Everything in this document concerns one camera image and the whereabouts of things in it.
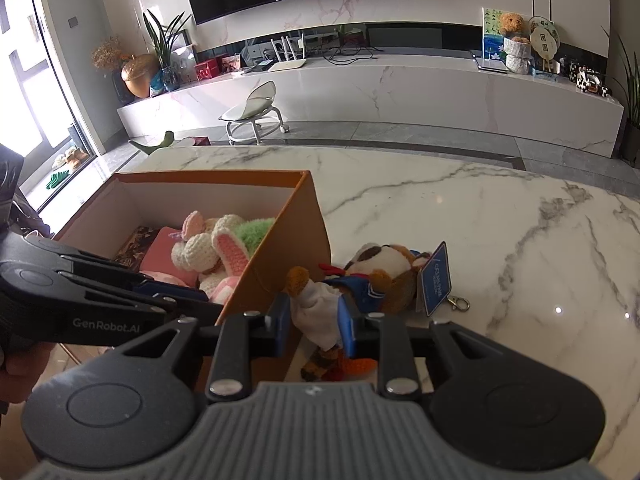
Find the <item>person left hand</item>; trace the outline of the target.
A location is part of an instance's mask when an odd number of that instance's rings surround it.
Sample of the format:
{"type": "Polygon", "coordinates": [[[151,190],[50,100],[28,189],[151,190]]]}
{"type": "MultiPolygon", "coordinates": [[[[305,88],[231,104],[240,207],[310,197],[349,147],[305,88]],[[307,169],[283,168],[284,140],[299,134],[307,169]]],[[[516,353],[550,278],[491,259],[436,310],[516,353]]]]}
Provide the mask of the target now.
{"type": "Polygon", "coordinates": [[[2,402],[24,402],[38,379],[47,368],[51,352],[55,344],[40,342],[26,351],[17,352],[6,358],[6,364],[1,371],[2,402]]]}

